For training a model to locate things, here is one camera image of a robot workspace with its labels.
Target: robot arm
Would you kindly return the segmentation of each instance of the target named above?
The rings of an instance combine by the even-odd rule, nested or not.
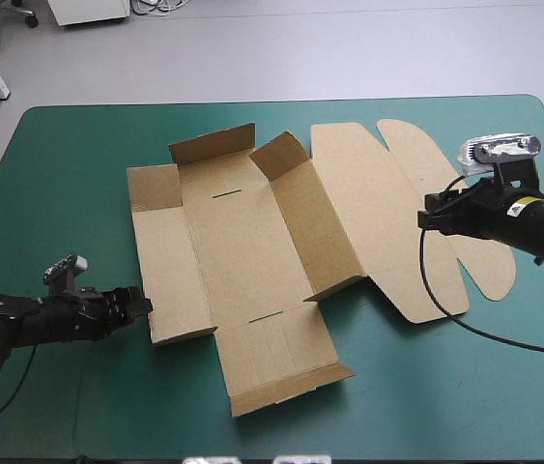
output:
[[[540,141],[506,133],[469,140],[459,161],[465,176],[493,172],[463,190],[428,194],[417,216],[424,230],[496,240],[544,262],[544,193],[534,158]]]
[[[99,292],[77,290],[74,278],[87,269],[72,254],[44,274],[49,295],[37,300],[0,295],[0,370],[13,348],[54,341],[100,340],[152,311],[138,287]]]

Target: green table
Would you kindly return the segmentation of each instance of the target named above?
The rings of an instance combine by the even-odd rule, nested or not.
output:
[[[544,108],[530,96],[34,108],[0,167],[0,292],[44,294],[41,272],[72,250],[90,262],[79,284],[140,284],[126,168],[169,162],[170,142],[254,121],[258,144],[285,129],[308,144],[312,124],[358,121],[375,131],[381,118],[418,124],[451,159],[477,135],[535,133],[544,188]],[[467,280],[467,320],[544,344],[544,267],[515,254],[518,278],[503,302],[487,302]],[[405,323],[367,282],[322,309],[358,375],[238,420],[212,337],[154,349],[139,320],[104,342],[42,346],[0,417],[1,453],[544,458],[544,355],[447,321]],[[28,353],[6,364],[0,403]]]

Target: cardboard box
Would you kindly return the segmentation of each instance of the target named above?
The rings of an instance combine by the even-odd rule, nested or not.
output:
[[[413,322],[442,317],[415,280],[419,194],[365,128],[313,127],[313,159],[289,132],[256,150],[254,132],[202,135],[170,146],[176,164],[129,170],[152,341],[215,331],[233,416],[354,375],[316,302],[361,278]],[[442,302],[467,310],[447,238],[427,263]]]

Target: yellow label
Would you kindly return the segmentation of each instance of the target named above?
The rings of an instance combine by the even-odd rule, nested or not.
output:
[[[525,207],[534,201],[540,201],[540,198],[536,198],[535,196],[524,196],[523,198],[519,198],[507,210],[507,215],[517,218],[523,212]]]

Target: black cable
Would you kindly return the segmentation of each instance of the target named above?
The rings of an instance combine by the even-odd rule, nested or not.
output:
[[[445,197],[447,196],[449,191],[452,189],[452,187],[454,187],[457,183],[459,183],[463,179],[465,179],[465,176],[460,176],[459,178],[455,179],[449,186],[447,186],[447,188],[444,190],[444,192],[441,195],[441,199],[440,199],[439,203],[434,208],[435,211],[444,202]],[[437,300],[437,297],[435,297],[435,294],[433,293],[433,290],[430,288],[430,284],[428,283],[428,278],[426,277],[426,268],[425,268],[425,265],[424,265],[424,238],[425,237],[426,237],[426,231],[422,229],[422,232],[421,232],[421,234],[419,236],[419,271],[420,271],[420,273],[422,275],[422,282],[424,284],[424,288],[426,289],[426,292],[428,293],[428,296],[430,297],[431,301],[439,309],[439,311],[441,311],[443,314],[445,314],[445,316],[447,316],[448,319],[451,319],[456,324],[461,326],[463,329],[467,329],[468,331],[470,331],[470,332],[472,332],[472,333],[474,333],[476,335],[480,335],[480,336],[483,336],[485,338],[489,338],[491,340],[498,341],[499,343],[504,343],[506,345],[516,346],[517,348],[522,348],[522,349],[525,349],[525,350],[531,350],[531,351],[537,351],[537,352],[540,352],[540,353],[544,353],[544,346],[532,345],[532,344],[529,344],[529,343],[525,343],[523,341],[517,341],[517,340],[513,340],[511,338],[505,338],[505,337],[502,337],[502,336],[499,336],[499,335],[495,335],[493,333],[488,333],[488,332],[482,331],[481,329],[477,329],[476,327],[467,324],[465,321],[460,319],[458,316],[452,314],[447,309],[445,309],[444,306],[441,303],[439,303],[439,300]]]
[[[16,385],[16,388],[14,389],[14,392],[10,396],[10,399],[8,399],[5,402],[5,404],[0,407],[0,414],[4,412],[6,409],[8,409],[8,406],[12,404],[12,402],[15,400],[16,396],[18,395],[18,392],[20,392],[20,389],[22,388],[22,384],[24,384],[24,380],[27,378],[27,374],[29,373],[29,370],[31,369],[31,364],[33,363],[33,359],[36,356],[37,350],[38,350],[38,345],[35,345],[33,347],[33,350],[31,350],[29,361],[27,362],[27,366],[25,367],[24,372],[22,373],[22,377],[20,377],[20,380],[18,381],[18,385]]]

